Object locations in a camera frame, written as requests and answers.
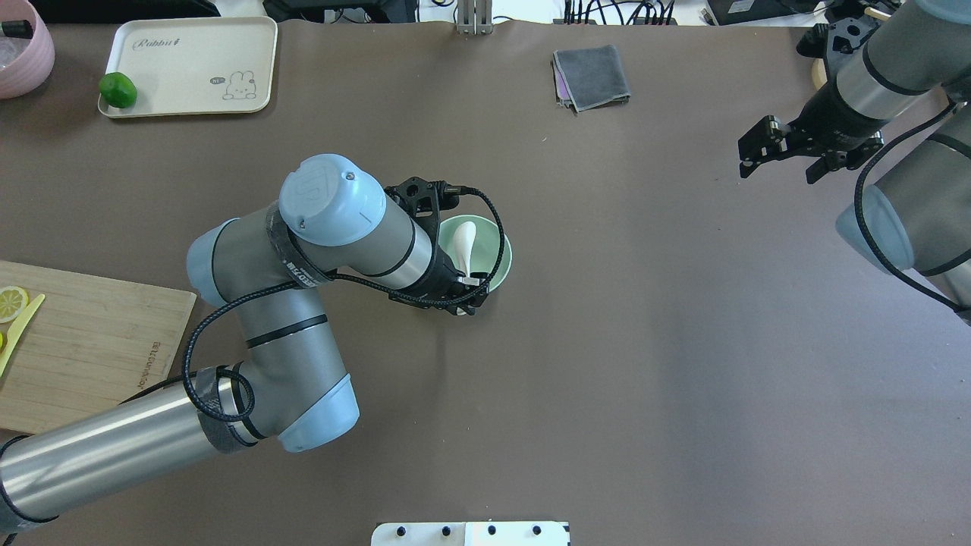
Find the gray cloth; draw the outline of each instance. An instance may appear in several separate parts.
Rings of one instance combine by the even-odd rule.
[[[554,51],[552,58],[554,71],[562,75],[577,112],[609,102],[627,102],[630,98],[627,77],[615,46]]]

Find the blue joint cap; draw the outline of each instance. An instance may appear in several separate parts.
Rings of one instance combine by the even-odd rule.
[[[348,374],[281,432],[278,438],[284,444],[284,449],[300,453],[344,434],[357,423],[358,417],[360,410],[357,409],[357,398],[351,386],[351,374]]]
[[[305,159],[280,189],[280,215],[298,237],[323,247],[360,240],[385,217],[385,191],[342,155]]]
[[[213,274],[213,253],[216,251],[216,241],[222,230],[238,218],[230,219],[217,227],[207,231],[203,236],[192,242],[185,255],[185,272],[192,287],[199,292],[202,299],[213,307],[222,307],[226,300],[222,299],[216,288],[216,277]]]
[[[863,191],[863,219],[877,243],[877,248],[884,253],[897,269],[904,271],[914,267],[914,248],[910,237],[904,229],[903,222],[897,216],[897,211],[887,196],[876,186],[867,186]],[[870,250],[863,239],[863,233],[856,224],[856,213],[853,205],[843,211],[836,220],[836,231],[843,240],[850,244],[861,256],[870,260],[878,269],[889,273]]]
[[[929,14],[950,22],[971,24],[971,3],[968,0],[915,0]]]

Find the lemon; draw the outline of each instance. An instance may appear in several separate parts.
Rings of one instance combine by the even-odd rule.
[[[0,324],[15,319],[20,311],[27,306],[30,298],[27,290],[21,287],[4,287],[0,289]]]
[[[128,108],[138,99],[135,84],[120,72],[110,72],[102,76],[98,82],[98,90],[105,97],[105,102],[115,108]]]

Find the knife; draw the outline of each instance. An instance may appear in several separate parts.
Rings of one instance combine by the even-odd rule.
[[[14,353],[14,347],[17,345],[17,341],[19,341],[20,335],[27,328],[30,320],[34,318],[34,313],[37,312],[37,308],[41,306],[41,303],[44,303],[43,294],[35,297],[10,324],[10,329],[7,330],[7,343],[0,350],[0,377],[3,377],[3,370],[7,367],[7,360]]]

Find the cutting board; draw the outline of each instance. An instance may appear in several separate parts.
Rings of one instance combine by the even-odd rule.
[[[168,377],[195,294],[0,260],[0,288],[47,298],[0,377],[0,428],[38,433]],[[8,324],[0,324],[6,333]]]

